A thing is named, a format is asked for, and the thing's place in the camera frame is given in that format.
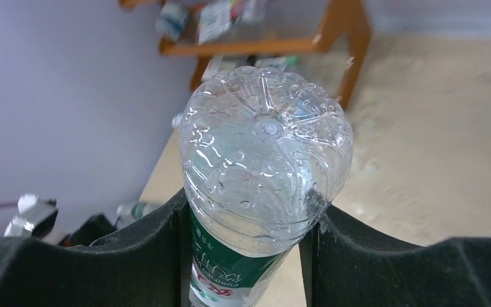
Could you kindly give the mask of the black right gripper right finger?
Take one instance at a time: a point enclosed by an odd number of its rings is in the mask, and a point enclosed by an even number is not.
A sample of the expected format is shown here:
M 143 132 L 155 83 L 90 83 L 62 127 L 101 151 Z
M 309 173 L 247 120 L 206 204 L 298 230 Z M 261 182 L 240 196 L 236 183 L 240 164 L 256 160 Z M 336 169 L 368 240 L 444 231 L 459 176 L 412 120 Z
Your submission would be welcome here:
M 422 247 L 329 207 L 299 251 L 308 306 L 491 306 L 491 238 Z

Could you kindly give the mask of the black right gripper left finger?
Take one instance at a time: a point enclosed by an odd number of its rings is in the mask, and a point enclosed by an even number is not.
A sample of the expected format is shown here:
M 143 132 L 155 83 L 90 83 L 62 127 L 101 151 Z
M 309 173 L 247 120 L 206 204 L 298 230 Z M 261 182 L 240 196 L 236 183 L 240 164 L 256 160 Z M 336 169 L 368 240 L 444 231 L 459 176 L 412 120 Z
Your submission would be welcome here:
M 90 246 L 0 238 L 0 306 L 188 306 L 189 222 L 178 191 Z

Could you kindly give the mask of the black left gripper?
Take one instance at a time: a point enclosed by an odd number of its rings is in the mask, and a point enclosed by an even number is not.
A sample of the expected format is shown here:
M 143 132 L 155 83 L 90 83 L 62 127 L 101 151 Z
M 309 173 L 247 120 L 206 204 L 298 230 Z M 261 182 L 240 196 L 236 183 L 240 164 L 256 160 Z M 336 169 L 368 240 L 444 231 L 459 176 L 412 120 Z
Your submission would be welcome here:
M 116 231 L 115 225 L 104 214 L 91 216 L 76 231 L 69 233 L 59 242 L 60 246 L 89 246 L 96 240 Z

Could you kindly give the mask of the green label water bottle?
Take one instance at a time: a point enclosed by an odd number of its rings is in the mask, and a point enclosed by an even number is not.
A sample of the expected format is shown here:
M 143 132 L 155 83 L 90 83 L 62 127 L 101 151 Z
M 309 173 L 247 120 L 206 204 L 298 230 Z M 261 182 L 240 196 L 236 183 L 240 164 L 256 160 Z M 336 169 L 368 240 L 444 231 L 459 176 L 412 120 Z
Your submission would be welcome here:
M 193 306 L 254 306 L 350 171 L 339 103 L 299 74 L 242 66 L 192 94 L 180 122 Z

